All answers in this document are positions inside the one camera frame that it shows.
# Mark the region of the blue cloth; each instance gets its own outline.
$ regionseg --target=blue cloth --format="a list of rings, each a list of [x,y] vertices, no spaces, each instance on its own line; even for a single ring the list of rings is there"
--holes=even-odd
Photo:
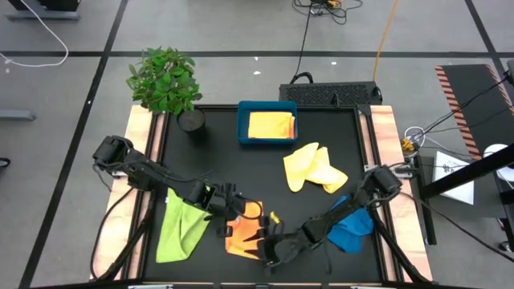
[[[346,200],[341,197],[331,209]],[[361,237],[373,232],[373,220],[366,209],[359,209],[339,221],[328,233],[328,240],[347,253],[361,251]]]

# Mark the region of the folded yellow cloth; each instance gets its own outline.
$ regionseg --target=folded yellow cloth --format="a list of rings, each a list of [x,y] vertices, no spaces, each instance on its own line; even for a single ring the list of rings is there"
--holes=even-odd
[[[295,117],[290,112],[250,112],[248,137],[294,138]]]
[[[307,180],[323,185],[327,193],[334,193],[348,180],[344,173],[330,165],[328,149],[318,149],[318,146],[318,143],[307,144],[284,158],[286,178],[291,191],[301,190]]]

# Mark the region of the black plant pot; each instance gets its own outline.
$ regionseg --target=black plant pot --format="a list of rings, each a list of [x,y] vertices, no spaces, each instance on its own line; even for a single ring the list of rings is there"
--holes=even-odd
[[[177,116],[177,123],[191,138],[201,139],[206,135],[206,115],[200,108],[182,111]]]

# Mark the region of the green leaves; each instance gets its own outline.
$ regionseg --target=green leaves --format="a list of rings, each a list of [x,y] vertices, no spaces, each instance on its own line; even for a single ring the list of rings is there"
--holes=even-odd
[[[131,76],[126,80],[133,90],[132,98],[153,112],[180,114],[194,110],[200,100],[200,86],[193,77],[194,61],[176,49],[148,48],[141,52],[141,61],[128,66]]]

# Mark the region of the gray floor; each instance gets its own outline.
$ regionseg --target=gray floor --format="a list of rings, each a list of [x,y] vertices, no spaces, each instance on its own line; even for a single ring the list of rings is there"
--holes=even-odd
[[[473,1],[498,51],[514,51],[509,0]],[[71,51],[102,51],[120,0],[83,0],[78,22],[48,22]],[[375,51],[393,0],[369,0],[349,12],[346,26],[312,18],[306,51]],[[0,2],[0,11],[12,8]],[[129,0],[114,51],[173,46],[184,51],[298,51],[305,17],[288,0]],[[61,51],[38,22],[9,22],[0,17],[0,51]],[[385,51],[487,52],[464,0],[401,1]],[[19,58],[47,63],[57,58]],[[0,156],[13,163],[0,175],[0,280],[17,287],[62,169],[71,137],[99,58],[71,57],[61,67],[30,69],[0,63],[0,107],[27,108],[31,123],[0,122]],[[201,57],[196,77],[204,104],[276,100],[288,83],[296,57]],[[91,155],[106,135],[123,135],[132,105],[124,79],[137,58],[110,57],[100,82],[78,152],[71,167],[33,286],[86,282],[95,233],[108,192],[91,170]],[[374,58],[306,57],[301,71],[316,82],[371,78]],[[394,107],[399,133],[426,126],[450,111],[435,65],[486,63],[483,59],[383,58],[377,83],[385,104]],[[454,127],[449,120],[441,128]],[[465,153],[456,131],[432,136]],[[426,149],[423,154],[433,154]],[[449,212],[491,244],[504,240],[496,221]],[[511,264],[487,251],[440,218],[434,219],[439,244],[427,247],[434,279],[442,284],[506,288],[514,283]]]

